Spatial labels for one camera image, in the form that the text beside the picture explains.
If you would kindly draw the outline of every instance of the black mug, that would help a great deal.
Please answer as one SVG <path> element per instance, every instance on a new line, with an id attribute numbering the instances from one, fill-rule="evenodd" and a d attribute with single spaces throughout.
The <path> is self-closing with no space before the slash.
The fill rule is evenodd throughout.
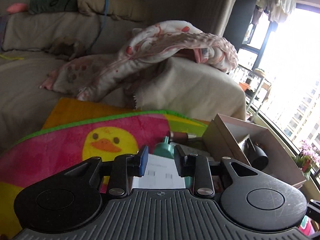
<path id="1" fill-rule="evenodd" d="M 254 145 L 250 138 L 247 139 L 248 151 L 247 158 L 251 166 L 259 171 L 266 168 L 269 163 L 268 156 L 258 146 Z"/>

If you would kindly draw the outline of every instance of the bed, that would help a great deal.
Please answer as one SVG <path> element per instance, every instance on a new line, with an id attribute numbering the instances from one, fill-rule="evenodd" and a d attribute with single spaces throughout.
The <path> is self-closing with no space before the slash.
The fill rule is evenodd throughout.
<path id="1" fill-rule="evenodd" d="M 61 12 L 10 16 L 0 58 L 0 150 L 4 151 L 23 136 L 40 130 L 61 97 L 39 89 L 47 74 L 65 62 L 45 53 L 55 38 L 72 36 L 89 47 L 103 16 L 87 17 Z M 115 21 L 107 17 L 106 26 L 92 47 L 92 54 L 113 54 L 126 42 L 126 33 L 143 28 L 143 23 Z M 185 58 L 170 57 L 150 68 L 147 78 L 135 87 L 135 98 L 125 80 L 108 94 L 102 103 L 140 110 L 174 110 L 190 118 L 210 121 L 217 113 L 244 120 L 245 95 L 227 74 Z"/>

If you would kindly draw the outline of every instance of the pillow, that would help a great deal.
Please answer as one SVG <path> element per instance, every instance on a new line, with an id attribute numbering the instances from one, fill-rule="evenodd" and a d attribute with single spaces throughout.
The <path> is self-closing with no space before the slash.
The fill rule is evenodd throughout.
<path id="1" fill-rule="evenodd" d="M 49 49 L 56 38 L 68 36 L 81 41 L 86 49 L 98 35 L 104 16 L 87 17 L 78 12 L 57 12 L 31 15 L 28 12 L 9 16 L 3 50 Z M 127 42 L 126 34 L 142 23 L 106 17 L 106 25 L 91 49 L 92 54 L 116 53 Z"/>
<path id="2" fill-rule="evenodd" d="M 104 14 L 105 0 L 78 0 L 79 12 L 92 16 Z M 141 22 L 149 19 L 148 8 L 143 0 L 108 0 L 108 15 Z"/>

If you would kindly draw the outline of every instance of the pink floral blanket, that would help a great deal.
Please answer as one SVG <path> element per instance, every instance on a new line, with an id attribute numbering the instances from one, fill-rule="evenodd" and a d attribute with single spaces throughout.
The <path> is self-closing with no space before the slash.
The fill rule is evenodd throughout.
<path id="1" fill-rule="evenodd" d="M 188 57 L 225 73 L 238 65 L 234 46 L 225 38 L 203 33 L 189 22 L 165 21 L 133 29 L 132 38 L 116 55 L 74 59 L 49 73 L 40 88 L 100 101 L 128 76 L 171 56 Z"/>

